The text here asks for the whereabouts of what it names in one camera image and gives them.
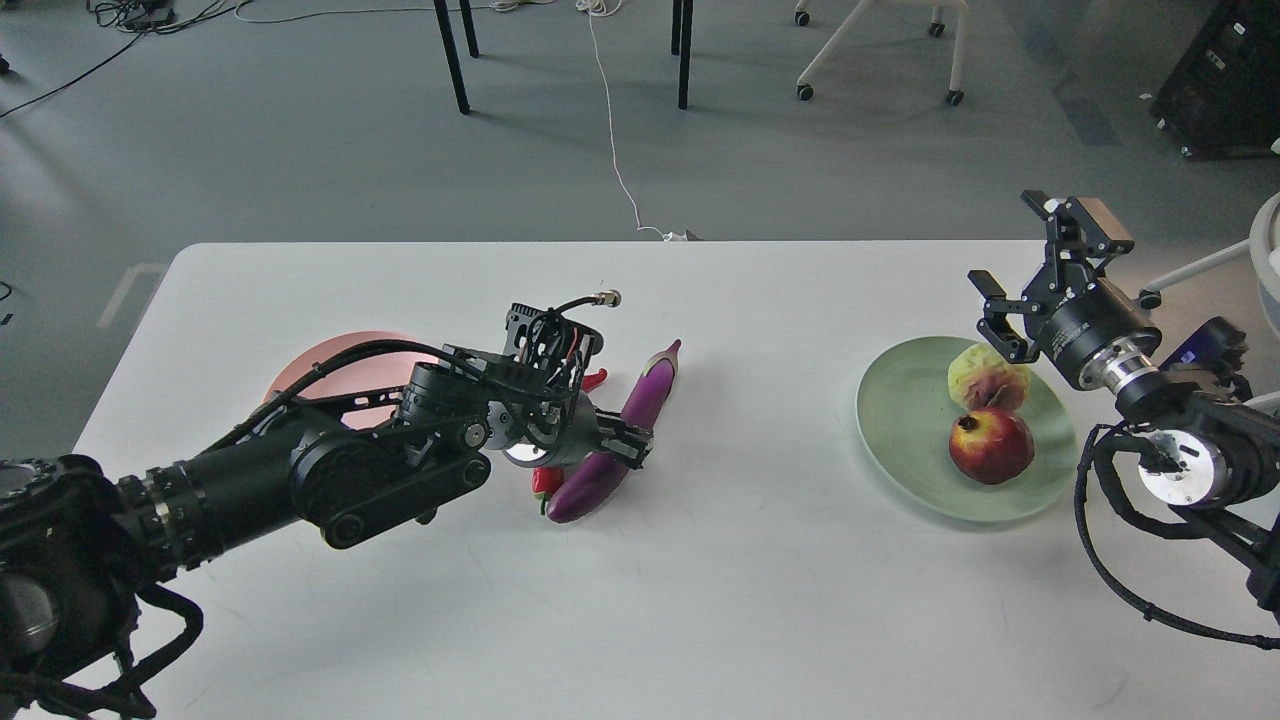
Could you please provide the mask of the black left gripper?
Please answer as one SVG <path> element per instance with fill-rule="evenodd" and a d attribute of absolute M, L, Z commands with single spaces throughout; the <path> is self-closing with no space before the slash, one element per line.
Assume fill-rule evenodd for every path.
<path fill-rule="evenodd" d="M 502 450 L 516 466 L 572 466 L 593 452 L 630 470 L 644 466 L 654 441 L 652 429 L 627 423 L 620 413 L 596 410 L 588 395 L 545 406 Z"/>

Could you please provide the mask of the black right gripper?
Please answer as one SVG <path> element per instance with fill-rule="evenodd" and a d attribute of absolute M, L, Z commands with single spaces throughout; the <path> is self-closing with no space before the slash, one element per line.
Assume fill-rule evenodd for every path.
<path fill-rule="evenodd" d="M 1074 389 L 1123 391 L 1157 368 L 1149 355 L 1161 334 L 1105 278 L 1114 259 L 1137 246 L 1110 209 L 1093 197 L 1052 199 L 1025 190 L 1021 201 L 1044 223 L 1044 261 L 1021 299 L 1010 299 L 988 270 L 966 278 L 984 300 L 977 328 L 1011 364 L 1044 352 Z M 1027 334 L 1009 318 L 1024 316 Z"/>

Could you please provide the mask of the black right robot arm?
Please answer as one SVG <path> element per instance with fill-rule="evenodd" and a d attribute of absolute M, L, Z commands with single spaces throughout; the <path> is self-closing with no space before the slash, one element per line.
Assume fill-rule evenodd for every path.
<path fill-rule="evenodd" d="M 1087 556 L 1148 621 L 1276 650 L 1274 637 L 1206 626 L 1135 594 L 1102 564 L 1085 518 L 1094 477 L 1125 523 L 1166 541 L 1213 542 L 1247 569 L 1257 605 L 1277 612 L 1277 524 L 1262 527 L 1233 511 L 1277 488 L 1277 419 L 1242 374 L 1243 331 L 1215 316 L 1166 361 L 1153 363 L 1161 333 L 1148 313 L 1160 304 L 1157 291 L 1129 299 L 1106 275 L 1135 246 L 1126 229 L 1098 199 L 1027 190 L 1021 200 L 1044 224 L 1043 264 L 1018 297 L 988 272 L 970 272 L 984 300 L 977 327 L 1006 360 L 1046 356 L 1073 388 L 1105 388 L 1115 398 L 1119 421 L 1091 430 L 1076 468 L 1073 506 Z"/>

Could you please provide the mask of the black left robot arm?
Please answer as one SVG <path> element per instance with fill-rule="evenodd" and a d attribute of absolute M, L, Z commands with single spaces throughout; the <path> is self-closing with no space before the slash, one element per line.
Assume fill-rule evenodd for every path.
<path fill-rule="evenodd" d="M 477 489 L 490 451 L 570 477 L 539 493 L 552 521 L 600 507 L 653 446 L 680 342 L 655 354 L 623 407 L 588 387 L 602 334 L 568 319 L 620 305 L 603 291 L 515 304 L 498 354 L 370 340 L 315 363 L 195 457 L 109 479 L 84 455 L 3 464 L 3 716 L 37 705 L 152 719 L 143 685 L 204 628 L 166 584 L 305 520 L 347 550 Z"/>

